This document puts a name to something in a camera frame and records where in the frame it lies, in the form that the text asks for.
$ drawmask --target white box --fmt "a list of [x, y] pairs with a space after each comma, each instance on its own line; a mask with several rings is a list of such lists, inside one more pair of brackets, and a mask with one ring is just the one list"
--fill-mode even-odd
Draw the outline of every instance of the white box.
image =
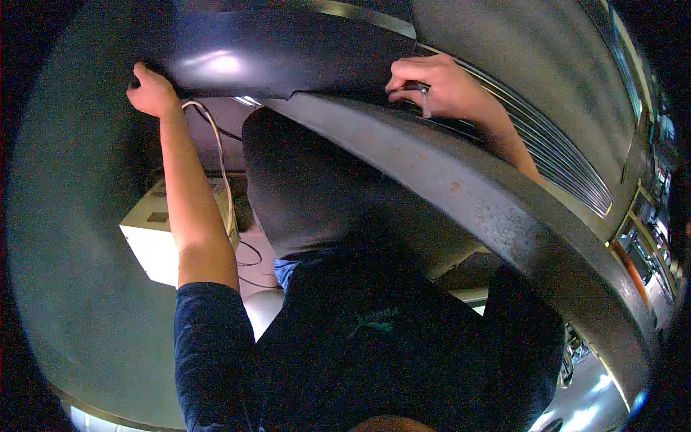
[[[222, 178], [210, 178], [218, 211], [234, 249], [240, 242], [235, 211], [228, 209], [228, 198]], [[173, 240], [163, 180], [156, 183], [120, 223], [132, 252], [152, 281], [178, 285], [178, 248]]]

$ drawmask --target grille slat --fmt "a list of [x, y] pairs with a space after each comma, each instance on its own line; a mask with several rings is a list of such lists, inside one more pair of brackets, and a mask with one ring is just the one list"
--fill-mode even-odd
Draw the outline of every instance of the grille slat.
[[[416, 56], [427, 57], [438, 53], [440, 51], [423, 44], [417, 44], [415, 47]], [[459, 59], [454, 60], [504, 105], [518, 135], [533, 156], [540, 175], [604, 218], [614, 200], [612, 193], [573, 142], [554, 123], [509, 87], [470, 64]], [[467, 122], [439, 118], [433, 119], [432, 122], [467, 138], [482, 141], [475, 128]]]

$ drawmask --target man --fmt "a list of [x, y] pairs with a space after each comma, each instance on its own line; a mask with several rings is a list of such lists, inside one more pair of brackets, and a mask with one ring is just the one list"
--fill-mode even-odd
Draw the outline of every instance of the man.
[[[506, 111], [450, 57], [401, 59], [391, 71], [391, 101], [421, 104], [404, 84], [429, 84], [433, 115], [477, 124], [487, 151], [540, 181]], [[453, 261], [455, 235], [444, 226], [454, 224], [269, 109], [247, 119], [243, 146], [248, 197], [282, 258], [276, 273], [286, 299], [254, 343], [234, 251], [180, 101], [141, 63], [134, 73], [141, 86], [127, 91], [132, 105], [160, 118], [180, 254], [176, 385], [189, 431], [530, 427], [553, 397], [560, 317], [507, 267], [483, 317], [435, 290], [426, 276]], [[392, 228], [406, 223], [403, 234]]]

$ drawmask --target white cable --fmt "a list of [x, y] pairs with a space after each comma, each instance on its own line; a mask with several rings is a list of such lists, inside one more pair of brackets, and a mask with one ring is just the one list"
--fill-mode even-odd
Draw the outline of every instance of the white cable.
[[214, 130], [214, 135], [216, 136], [216, 142], [218, 143], [218, 161], [220, 162], [220, 173], [223, 176], [223, 182], [225, 183], [225, 192], [228, 195], [228, 227], [230, 228], [232, 221], [231, 215], [233, 214], [233, 198], [230, 194], [230, 183], [228, 183], [228, 177], [225, 175], [225, 163], [223, 163], [223, 146], [220, 143], [220, 134], [218, 132], [218, 126], [216, 126], [216, 122], [214, 122], [214, 118], [211, 116], [211, 113], [209, 112], [207, 107], [202, 105], [201, 102], [197, 102], [195, 100], [188, 100], [187, 102], [182, 104], [182, 109], [185, 109], [190, 105], [196, 105], [202, 110], [207, 119], [209, 119], [209, 123], [211, 124], [211, 127]]

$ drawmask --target dark blue t-shirt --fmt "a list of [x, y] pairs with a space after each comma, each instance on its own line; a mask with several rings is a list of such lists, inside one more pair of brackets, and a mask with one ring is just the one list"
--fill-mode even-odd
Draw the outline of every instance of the dark blue t-shirt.
[[[177, 297], [176, 385], [189, 431], [347, 431], [376, 415], [439, 431], [525, 429], [553, 396], [563, 349], [559, 318], [535, 313], [534, 297], [483, 318], [371, 255], [298, 265], [256, 343], [232, 289], [192, 283]], [[513, 341], [511, 326], [537, 330]], [[531, 344], [533, 361], [512, 357]]]

